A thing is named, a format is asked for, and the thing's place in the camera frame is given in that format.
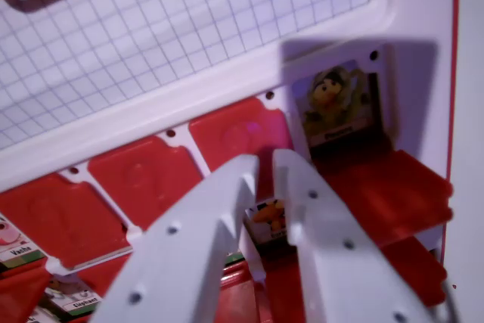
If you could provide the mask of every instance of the yellow character figure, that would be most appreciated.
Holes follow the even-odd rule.
[[[267,203],[252,220],[255,223],[268,223],[272,232],[278,232],[286,228],[286,218],[284,215],[284,203],[282,200],[275,200],[273,203]]]
[[[345,105],[353,77],[357,78],[356,87]],[[352,121],[361,106],[364,83],[365,74],[360,69],[348,72],[342,67],[334,67],[318,73],[308,91],[309,105],[314,111],[306,112],[303,123],[306,134],[314,136]]]

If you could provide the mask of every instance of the red slot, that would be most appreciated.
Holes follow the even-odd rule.
[[[389,142],[358,141],[327,150],[318,171],[378,246],[403,240],[452,217],[452,186]]]
[[[144,230],[202,180],[186,148],[156,136],[99,155],[88,170]]]
[[[38,266],[0,280],[0,321],[25,323],[50,278],[44,267]]]
[[[254,282],[246,262],[224,269],[215,323],[259,323]]]
[[[67,268],[128,246],[121,221],[94,188],[57,174],[0,194],[0,211]]]
[[[260,159],[257,197],[274,194],[272,152],[293,149],[280,110],[267,110],[260,100],[249,98],[199,117],[188,128],[212,171],[239,154],[256,154]]]

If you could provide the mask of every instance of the pikachu card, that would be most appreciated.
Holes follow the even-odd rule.
[[[377,95],[355,61],[300,79],[292,91],[309,148],[374,124]]]

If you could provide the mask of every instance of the grid pattern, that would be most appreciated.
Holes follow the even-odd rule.
[[[0,149],[368,0],[28,2],[0,0]]]

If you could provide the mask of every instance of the black dot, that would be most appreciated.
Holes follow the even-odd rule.
[[[134,291],[131,294],[129,294],[128,301],[129,301],[129,304],[135,305],[141,302],[141,299],[142,299],[141,294]]]
[[[354,250],[355,249],[355,243],[351,241],[350,239],[346,239],[343,241],[343,246],[348,249],[348,250]]]
[[[378,58],[378,51],[373,51],[370,53],[370,59],[375,61]]]
[[[406,321],[407,321],[407,317],[405,317],[401,312],[393,313],[393,318],[398,323],[406,323]]]
[[[178,228],[176,226],[169,226],[166,230],[167,234],[176,234],[178,232]]]

